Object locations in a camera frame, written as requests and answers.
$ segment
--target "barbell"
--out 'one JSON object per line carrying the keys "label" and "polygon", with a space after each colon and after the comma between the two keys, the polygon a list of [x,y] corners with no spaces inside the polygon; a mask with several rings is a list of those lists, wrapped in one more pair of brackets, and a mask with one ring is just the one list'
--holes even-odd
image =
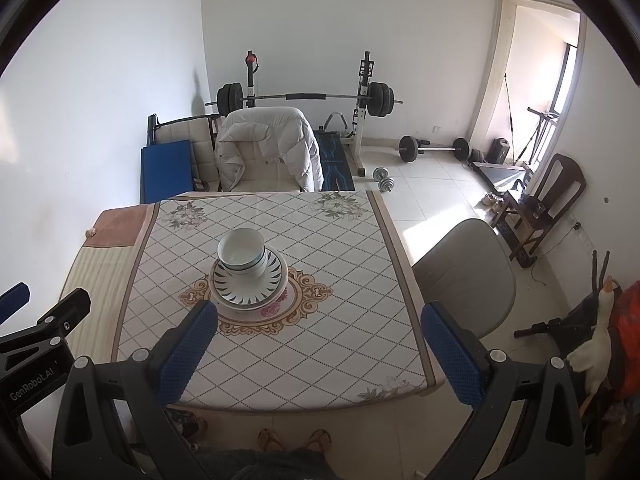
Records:
{"label": "barbell", "polygon": [[471,155],[471,147],[463,137],[454,140],[451,148],[426,148],[429,144],[428,140],[419,140],[406,135],[400,139],[396,151],[400,152],[400,158],[405,162],[413,162],[418,157],[418,153],[425,152],[453,152],[457,160],[469,160]]}
{"label": "barbell", "polygon": [[258,99],[285,99],[291,100],[325,100],[332,99],[357,99],[367,103],[367,112],[373,117],[385,117],[394,109],[394,104],[402,104],[402,101],[395,99],[394,90],[385,83],[369,83],[367,95],[345,95],[345,94],[319,94],[319,93],[297,93],[278,94],[244,97],[242,95],[242,85],[240,83],[227,83],[218,90],[216,100],[209,105],[217,105],[218,113],[223,117],[231,112],[244,107],[244,101],[254,101]]}

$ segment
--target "door frame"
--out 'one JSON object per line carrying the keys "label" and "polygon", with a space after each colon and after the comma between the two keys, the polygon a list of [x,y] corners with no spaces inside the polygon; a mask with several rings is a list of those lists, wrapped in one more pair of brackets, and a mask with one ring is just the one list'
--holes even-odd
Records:
{"label": "door frame", "polygon": [[476,107],[472,115],[472,121],[466,134],[469,144],[473,148],[481,150],[484,146],[484,140],[486,139],[492,117],[494,116],[495,107],[498,103],[502,83],[504,81],[504,73],[507,69],[511,43],[513,42],[516,8],[518,5],[540,8],[540,4],[547,4],[561,9],[570,10],[572,12],[577,12],[580,14],[580,28],[578,32],[574,75],[572,76],[571,86],[569,87],[569,93],[567,95],[566,103],[564,104],[564,110],[558,121],[558,126],[556,126],[556,129],[553,132],[553,136],[546,149],[545,156],[540,163],[540,167],[531,179],[530,184],[537,181],[537,175],[544,173],[544,169],[546,168],[554,147],[558,142],[558,138],[562,132],[562,127],[564,126],[568,111],[571,108],[571,104],[574,99],[575,88],[577,86],[580,69],[582,67],[582,58],[584,57],[584,43],[587,31],[587,17],[578,7],[573,4],[559,2],[557,0],[498,0],[494,30],[492,33],[492,40],[484,69],[484,75],[482,77],[482,84],[480,85],[480,91],[478,93]]}

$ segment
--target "stuffed duck toy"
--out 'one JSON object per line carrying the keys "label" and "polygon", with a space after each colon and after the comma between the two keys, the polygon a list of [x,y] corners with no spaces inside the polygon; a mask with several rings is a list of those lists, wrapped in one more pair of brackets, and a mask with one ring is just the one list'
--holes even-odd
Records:
{"label": "stuffed duck toy", "polygon": [[593,336],[566,357],[574,372],[586,373],[584,387],[592,398],[607,378],[609,371],[611,339],[607,329],[613,303],[613,280],[611,276],[607,276],[598,294],[598,317]]}

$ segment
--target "blue gripper pad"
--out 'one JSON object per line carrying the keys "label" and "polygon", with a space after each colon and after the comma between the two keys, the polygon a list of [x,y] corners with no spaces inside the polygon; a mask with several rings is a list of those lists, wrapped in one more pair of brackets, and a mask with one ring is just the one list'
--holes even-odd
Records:
{"label": "blue gripper pad", "polygon": [[0,296],[0,324],[29,303],[29,287],[18,283]]}
{"label": "blue gripper pad", "polygon": [[168,351],[159,367],[156,399],[161,406],[180,399],[193,372],[218,328],[218,311],[210,301],[200,301],[176,328],[168,330],[156,343],[153,353]]}
{"label": "blue gripper pad", "polygon": [[442,371],[463,404],[476,409],[484,397],[484,381],[460,340],[431,304],[422,308],[422,335],[436,356]]}

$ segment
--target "doorway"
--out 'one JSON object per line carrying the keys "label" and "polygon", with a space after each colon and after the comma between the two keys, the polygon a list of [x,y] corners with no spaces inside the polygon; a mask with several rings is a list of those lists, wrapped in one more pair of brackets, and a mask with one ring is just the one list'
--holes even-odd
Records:
{"label": "doorway", "polygon": [[531,175],[549,159],[570,106],[585,22],[550,0],[500,0],[499,9],[470,143],[488,153],[505,139],[504,163]]}

